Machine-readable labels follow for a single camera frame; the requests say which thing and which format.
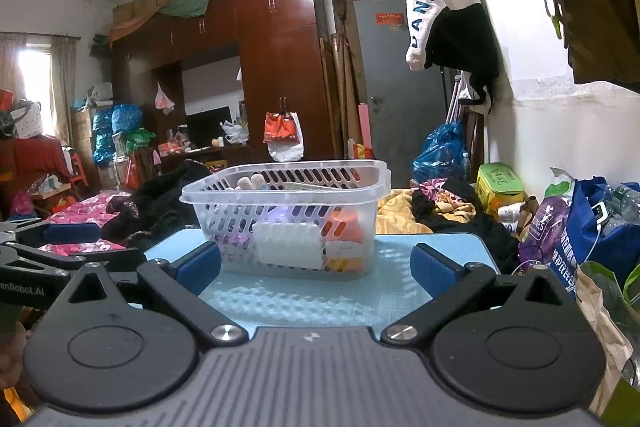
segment wooden cabinet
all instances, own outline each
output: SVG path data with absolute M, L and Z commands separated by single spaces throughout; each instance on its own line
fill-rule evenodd
M 319 36 L 326 36 L 324 0 L 210 0 L 204 17 L 156 15 L 115 43 L 114 96 L 141 105 L 145 125 L 164 141 L 167 129 L 186 123 L 180 62 L 236 44 L 254 161 L 271 161 L 262 143 L 264 118 L 278 111 L 281 97 L 300 118 L 304 159 L 331 159 Z M 176 104 L 169 116 L 153 106 L 158 83 Z

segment blue bag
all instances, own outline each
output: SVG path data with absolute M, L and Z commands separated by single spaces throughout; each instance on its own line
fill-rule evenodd
M 111 134 L 111 115 L 113 107 L 96 111 L 92 121 L 92 131 L 94 134 Z
M 637 183 L 625 185 L 640 190 Z M 572 295 L 575 295 L 575 270 L 586 260 L 592 247 L 589 261 L 611 270 L 620 283 L 626 281 L 638 263 L 640 227 L 637 225 L 616 227 L 608 235 L 600 234 L 597 243 L 595 242 L 598 230 L 591 207 L 603 200 L 606 186 L 606 180 L 600 176 L 575 183 L 566 227 L 556 245 L 550 266 Z
M 134 131 L 142 127 L 142 111 L 137 105 L 123 103 L 113 108 L 113 134 Z
M 116 152 L 116 146 L 113 143 L 111 133 L 98 134 L 95 137 L 94 162 L 98 167 L 104 167 L 113 160 Z
M 434 178 L 464 179 L 463 143 L 459 121 L 438 127 L 427 137 L 422 152 L 414 160 L 414 180 L 422 183 Z

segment clear plastic basket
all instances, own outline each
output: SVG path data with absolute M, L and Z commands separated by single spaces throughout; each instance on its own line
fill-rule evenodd
M 271 190 L 225 190 L 255 173 Z M 285 190 L 287 182 L 307 187 Z M 377 202 L 390 187 L 390 172 L 378 160 L 254 164 L 187 185 L 180 200 L 193 204 L 225 269 L 345 280 L 372 266 Z

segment red sign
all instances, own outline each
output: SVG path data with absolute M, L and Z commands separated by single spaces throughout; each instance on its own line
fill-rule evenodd
M 376 13 L 376 24 L 404 24 L 404 13 Z

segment orange plastic bag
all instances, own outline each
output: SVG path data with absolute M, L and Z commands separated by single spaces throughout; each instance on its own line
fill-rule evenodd
M 140 179 L 138 177 L 138 166 L 136 165 L 136 157 L 133 155 L 127 166 L 127 175 L 124 178 L 124 184 L 129 188 L 139 188 Z
M 264 120 L 264 143 L 300 142 L 296 122 L 287 111 L 287 99 L 280 99 L 280 112 L 268 112 Z

